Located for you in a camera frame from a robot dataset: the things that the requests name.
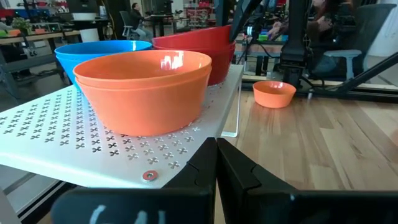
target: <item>wooden surface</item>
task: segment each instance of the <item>wooden surface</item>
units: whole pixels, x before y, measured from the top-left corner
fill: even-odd
[[[80,31],[78,30],[73,30],[70,32],[65,32],[66,36],[70,35],[80,35]],[[56,37],[62,37],[61,32],[56,32],[56,33],[49,33],[49,34],[38,34],[38,35],[31,35],[27,36],[26,39],[28,41],[33,41],[33,40],[44,40],[44,39],[50,39],[50,38],[56,38]],[[0,39],[0,44],[12,44],[12,43],[17,43],[17,42],[23,42],[24,39],[22,37],[9,37],[9,38],[4,38]]]
[[[236,38],[236,40],[243,40],[243,36],[239,34]],[[279,54],[283,45],[268,45],[268,44],[262,44],[262,46],[267,50],[269,54]],[[243,52],[244,47],[242,44],[236,43],[235,45],[235,52]],[[259,44],[252,44],[249,49],[251,53],[257,52],[257,53],[264,53],[264,49],[259,45]]]
[[[235,127],[236,103],[225,131]],[[398,190],[398,105],[294,98],[272,110],[244,91],[239,136],[227,140],[298,189]],[[219,195],[215,223],[224,223]]]

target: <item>metal washer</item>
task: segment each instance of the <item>metal washer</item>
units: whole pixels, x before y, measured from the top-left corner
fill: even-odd
[[[151,182],[157,179],[157,172],[155,170],[148,170],[147,172],[145,172],[142,175],[142,178],[144,179],[144,181],[146,182]]]

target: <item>table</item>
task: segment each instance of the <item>table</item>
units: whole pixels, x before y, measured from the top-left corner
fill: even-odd
[[[65,36],[71,36],[71,35],[79,35],[79,31],[70,31],[70,32],[65,32]],[[63,34],[61,32],[56,32],[56,33],[49,33],[49,34],[37,34],[37,35],[28,35],[26,37],[27,41],[34,41],[34,40],[43,40],[47,39],[49,42],[49,46],[51,48],[51,51],[54,53],[54,50],[56,48],[54,38],[57,37],[63,37]],[[23,37],[6,37],[0,39],[0,45],[1,44],[13,44],[13,43],[19,43],[23,42],[24,39]],[[19,92],[18,92],[18,83],[15,81],[14,77],[12,76],[12,72],[18,72],[21,70],[29,69],[32,67],[36,67],[39,65],[44,65],[46,63],[52,63],[52,62],[57,62],[57,71],[54,73],[49,73],[48,75],[43,75],[39,77],[33,77],[33,79],[28,79],[25,80],[26,82],[33,82],[34,80],[38,78],[45,78],[49,75],[54,75],[54,74],[59,74],[61,77],[63,77],[63,70],[61,66],[58,64],[58,61],[55,58],[54,54],[50,55],[44,55],[44,56],[36,56],[32,58],[28,58],[25,60],[18,60],[15,62],[10,62],[6,63],[6,60],[0,51],[0,75],[4,76],[4,81],[6,84],[6,88],[11,92],[12,96],[15,96],[16,98],[19,98]]]
[[[80,32],[77,30],[65,32],[65,36],[70,35],[80,35]],[[56,37],[63,37],[61,32],[54,32],[54,33],[47,33],[47,34],[34,34],[28,35],[26,37],[27,41],[34,41],[34,40],[43,40],[43,39],[52,39]],[[23,42],[24,38],[22,37],[1,37],[0,44],[13,44]]]
[[[207,137],[219,137],[243,67],[208,87],[201,116],[162,136],[126,136],[104,127],[74,86],[0,113],[0,164],[84,187],[160,188]],[[155,170],[158,178],[144,182]]]
[[[154,33],[154,37],[156,37],[156,23],[159,22],[159,35],[160,37],[164,36],[164,18],[170,18],[173,15],[166,14],[153,14],[150,15],[150,20],[152,21],[152,32]]]
[[[73,23],[74,29],[78,30],[97,29],[99,40],[105,40],[103,28],[108,25],[109,22],[108,19],[89,19],[89,20],[72,19],[70,22]],[[92,41],[91,35],[89,35],[88,41]]]
[[[173,34],[175,34],[177,32],[177,23],[183,22],[183,21],[187,22],[187,24],[188,24],[189,18],[179,18],[179,19],[171,19],[170,20],[170,22],[172,23]]]

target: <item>gray chair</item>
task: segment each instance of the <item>gray chair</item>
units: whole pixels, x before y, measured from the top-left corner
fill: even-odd
[[[130,14],[127,11],[120,11],[120,16],[124,23],[122,36],[127,40],[139,40],[139,34],[132,28]]]
[[[368,50],[377,37],[381,27],[396,4],[372,4],[358,7],[355,11],[356,32],[343,44],[343,50],[330,50],[328,57],[346,59],[346,79],[353,78],[368,69],[366,65]]]

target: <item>white perforated tray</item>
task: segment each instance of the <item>white perforated tray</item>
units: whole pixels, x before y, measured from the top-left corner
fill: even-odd
[[[143,137],[104,127],[70,86],[0,113],[0,164],[85,187],[160,188],[207,137],[219,137],[243,67],[208,87],[201,117],[174,133]],[[158,178],[142,178],[155,170]]]

